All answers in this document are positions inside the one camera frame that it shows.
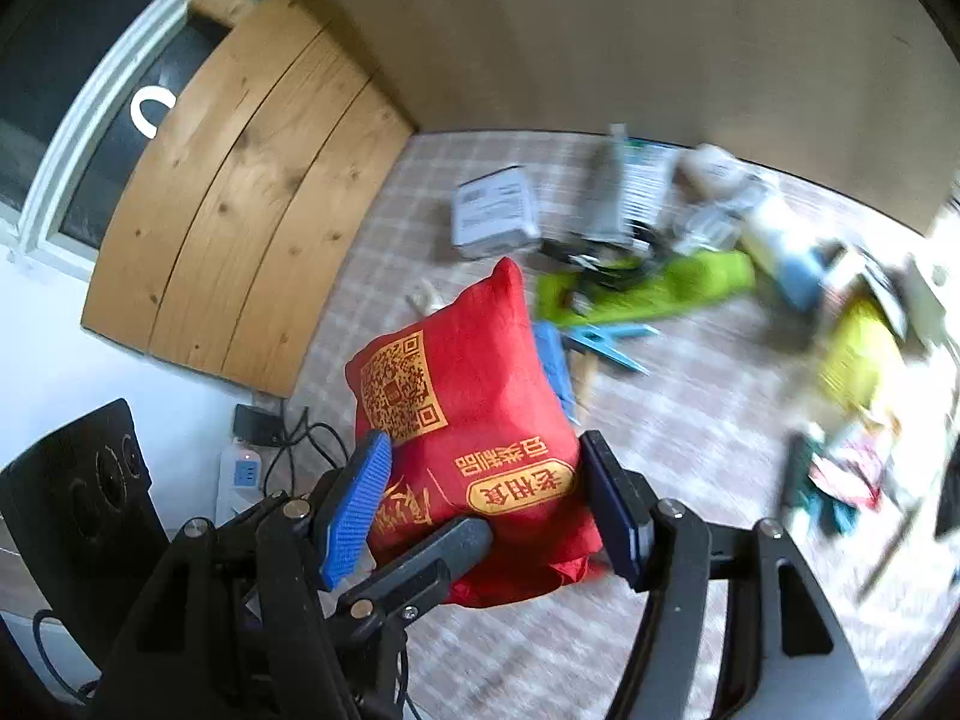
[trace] white window frame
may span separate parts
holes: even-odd
[[[190,0],[154,0],[110,48],[56,129],[23,210],[0,203],[0,244],[89,281],[97,250],[59,232],[67,206],[109,124],[186,23]]]

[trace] white box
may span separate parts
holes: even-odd
[[[539,237],[536,199],[523,167],[467,181],[453,196],[450,240],[467,259],[502,254]]]

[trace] plaid surface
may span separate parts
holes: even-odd
[[[596,136],[539,132],[411,138],[344,261],[288,413],[309,405],[315,418],[351,434],[355,401],[344,363],[372,338],[419,318],[405,295],[421,277],[450,300],[490,273],[496,258],[464,262],[450,248],[449,201],[460,183],[525,165],[544,233],[559,233],[587,185],[599,143]],[[835,230],[862,237],[891,261],[901,260],[915,241],[913,233],[843,196],[792,176],[768,175],[779,177],[788,201],[824,235]],[[515,259],[529,275],[537,256]],[[531,278],[527,290],[532,304]],[[679,498],[703,519],[748,527],[776,512],[784,439],[802,417],[796,393],[810,375],[805,356],[791,344],[796,329],[779,323],[781,313],[763,301],[761,289],[658,320],[661,336],[624,341],[650,375],[601,367],[592,417],[584,425],[602,430],[621,463],[646,474],[659,495]],[[298,490],[308,490],[322,461],[304,448],[298,463]],[[849,538],[802,545],[877,709],[913,675],[957,600],[946,589],[949,555],[918,538],[920,546],[901,555],[874,597],[861,608],[853,605],[896,530],[892,509],[864,518]],[[713,585],[689,717],[709,715],[715,688],[726,590]],[[411,695],[436,720],[602,717],[642,608],[643,599],[613,578],[504,608],[437,608],[409,629]]]

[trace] white ring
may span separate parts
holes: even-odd
[[[152,140],[157,136],[157,128],[150,124],[147,117],[140,111],[140,105],[144,100],[155,100],[168,108],[173,108],[176,105],[176,95],[162,86],[141,86],[133,95],[130,101],[130,118],[133,119],[133,126]]]

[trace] red bag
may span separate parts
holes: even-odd
[[[533,598],[587,573],[600,536],[576,473],[579,443],[536,357],[520,268],[371,341],[347,363],[356,435],[385,430],[390,481],[368,544],[378,565],[458,514],[480,514],[493,549],[449,603]]]

